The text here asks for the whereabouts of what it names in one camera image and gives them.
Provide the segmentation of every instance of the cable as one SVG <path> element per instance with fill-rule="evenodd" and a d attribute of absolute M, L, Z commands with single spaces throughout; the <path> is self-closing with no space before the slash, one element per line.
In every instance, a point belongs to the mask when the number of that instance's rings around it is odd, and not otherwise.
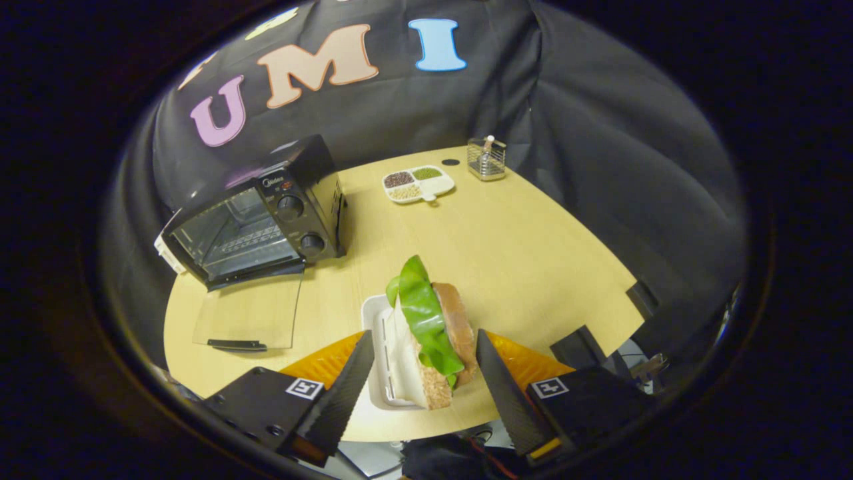
<path fill-rule="evenodd" d="M 489 453 L 488 453 L 488 452 L 486 452 L 483 448 L 481 448 L 481 447 L 480 447 L 480 446 L 479 446 L 479 445 L 474 441 L 474 439 L 473 439 L 472 437 L 469 437 L 469 438 L 468 438 L 468 441 L 471 443 L 471 445 L 474 447 L 474 449 L 476 449 L 476 450 L 477 450 L 478 452 L 480 452 L 481 454 L 485 455 L 485 458 L 486 458 L 486 459 L 488 459 L 491 463 L 493 463 L 493 464 L 494 464 L 494 465 L 495 465 L 495 466 L 496 466 L 496 467 L 501 471 L 501 473 L 503 473 L 504 475 L 506 475 L 507 477 L 509 477 L 511 480 L 518 480 L 518 478 L 519 478 L 519 476 L 518 476 L 518 475 L 515 475 L 514 473 L 512 473 L 512 472 L 511 472 L 511 471 L 510 471 L 506 466 L 504 466 L 504 464 L 503 464 L 503 463 L 501 463 L 501 461 L 500 461 L 500 460 L 498 460 L 498 459 L 496 459 L 495 457 L 493 457 L 493 456 L 489 455 Z"/>

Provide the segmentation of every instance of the oven knob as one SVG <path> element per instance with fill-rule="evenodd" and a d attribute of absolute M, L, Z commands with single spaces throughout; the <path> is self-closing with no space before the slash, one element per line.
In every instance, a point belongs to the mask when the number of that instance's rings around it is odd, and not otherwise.
<path fill-rule="evenodd" d="M 299 246 L 303 255 L 313 257 L 319 255 L 322 250 L 326 248 L 326 243 L 323 242 L 322 237 L 319 235 L 309 233 L 302 237 L 302 241 L 299 242 Z"/>
<path fill-rule="evenodd" d="M 278 218 L 292 222 L 299 218 L 305 205 L 298 196 L 285 195 L 278 201 Z"/>

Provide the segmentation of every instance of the lettuce leaf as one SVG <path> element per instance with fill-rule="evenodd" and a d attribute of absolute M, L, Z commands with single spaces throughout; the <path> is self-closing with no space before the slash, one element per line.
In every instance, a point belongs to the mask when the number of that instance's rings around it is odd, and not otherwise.
<path fill-rule="evenodd" d="M 388 299 L 388 303 L 391 304 L 391 308 L 394 308 L 397 305 L 397 294 L 400 293 L 400 276 L 392 278 L 390 282 L 388 282 L 388 286 L 385 287 L 385 297 Z"/>
<path fill-rule="evenodd" d="M 400 296 L 406 323 L 421 344 L 419 360 L 423 365 L 438 370 L 447 378 L 450 387 L 455 387 L 456 374 L 465 369 L 465 364 L 450 343 L 444 326 L 441 303 L 432 289 L 420 256 L 415 255 L 406 261 L 400 276 L 388 284 L 386 294 L 390 295 L 395 288 Z"/>

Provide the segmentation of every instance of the metal mesh cup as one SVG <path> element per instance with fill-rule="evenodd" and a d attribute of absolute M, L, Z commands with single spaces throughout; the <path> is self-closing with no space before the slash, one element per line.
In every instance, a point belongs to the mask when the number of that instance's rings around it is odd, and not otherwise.
<path fill-rule="evenodd" d="M 504 158 L 507 154 L 507 145 L 495 140 L 488 152 L 484 150 L 485 145 L 484 138 L 468 140 L 468 171 L 484 182 L 506 177 L 507 167 Z"/>

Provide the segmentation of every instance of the white tray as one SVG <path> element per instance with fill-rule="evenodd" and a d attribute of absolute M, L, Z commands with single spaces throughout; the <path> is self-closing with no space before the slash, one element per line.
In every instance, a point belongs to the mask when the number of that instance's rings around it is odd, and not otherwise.
<path fill-rule="evenodd" d="M 388 357 L 385 341 L 385 322 L 393 312 L 384 295 L 371 296 L 362 304 L 362 327 L 373 332 L 375 361 L 368 375 L 370 403 L 382 410 L 423 410 L 411 401 L 397 400 L 392 396 L 391 379 L 388 373 Z"/>
<path fill-rule="evenodd" d="M 426 179 L 426 180 L 415 179 L 415 170 L 420 170 L 421 168 L 434 168 L 434 169 L 438 170 L 439 172 L 441 172 L 441 176 L 440 177 L 433 177 L 431 179 Z M 413 183 L 410 183 L 410 184 L 403 184 L 403 185 L 399 185 L 396 187 L 386 188 L 385 187 L 385 179 L 387 179 L 389 176 L 393 175 L 394 173 L 400 173 L 400 172 L 408 172 L 412 176 L 412 178 L 415 179 L 415 181 Z M 382 177 L 381 182 L 382 182 L 382 188 L 385 189 L 385 194 L 388 196 L 388 199 L 391 200 L 392 202 L 395 202 L 395 203 L 412 203 L 412 202 L 418 202 L 419 200 L 424 200 L 426 202 L 432 202 L 436 199 L 436 196 L 443 195 L 443 194 L 453 190 L 453 187 L 456 186 L 456 183 L 453 181 L 453 179 L 450 177 L 450 175 L 447 174 L 447 172 L 445 172 L 441 168 L 436 167 L 434 165 L 421 165 L 420 167 L 406 168 L 404 170 L 397 170 L 396 172 L 388 173 L 385 177 Z M 397 190 L 397 189 L 407 188 L 407 187 L 410 187 L 411 185 L 417 185 L 418 188 L 421 189 L 421 196 L 413 196 L 411 198 L 404 198 L 404 199 L 400 199 L 400 200 L 391 197 L 392 191 Z"/>

